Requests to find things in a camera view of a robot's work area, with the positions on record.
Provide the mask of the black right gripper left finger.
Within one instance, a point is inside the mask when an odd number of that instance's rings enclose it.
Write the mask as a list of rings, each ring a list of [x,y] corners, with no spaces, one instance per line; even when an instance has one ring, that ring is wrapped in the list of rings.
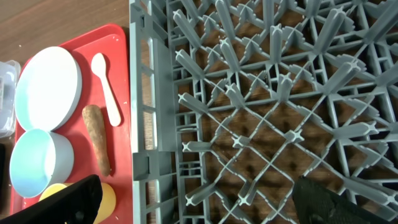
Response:
[[[2,219],[1,223],[93,223],[98,214],[102,196],[100,178],[92,174]]]

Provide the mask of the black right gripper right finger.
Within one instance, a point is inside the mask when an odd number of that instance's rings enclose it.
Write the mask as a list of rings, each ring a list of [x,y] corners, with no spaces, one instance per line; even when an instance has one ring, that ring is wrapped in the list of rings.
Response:
[[[390,224],[304,176],[294,184],[292,198],[300,224]]]

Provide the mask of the yellow plastic cup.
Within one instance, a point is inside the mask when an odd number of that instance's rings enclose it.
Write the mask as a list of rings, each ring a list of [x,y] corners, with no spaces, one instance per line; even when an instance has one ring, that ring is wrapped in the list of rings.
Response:
[[[39,200],[42,201],[45,198],[57,193],[58,191],[67,188],[71,184],[72,183],[52,184],[43,191]],[[98,214],[93,222],[94,224],[99,224],[100,222],[107,219],[113,213],[113,211],[116,207],[116,194],[115,194],[112,186],[110,186],[107,183],[102,182],[101,187],[102,187],[102,191],[103,191],[103,196],[102,196],[101,203],[99,206]]]

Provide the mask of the light blue bowl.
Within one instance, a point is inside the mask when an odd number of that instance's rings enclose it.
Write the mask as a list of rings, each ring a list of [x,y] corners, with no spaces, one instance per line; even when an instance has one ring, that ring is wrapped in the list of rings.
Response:
[[[49,185],[65,182],[73,165],[73,147],[65,136],[31,129],[16,142],[9,174],[15,191],[21,197],[33,198]]]

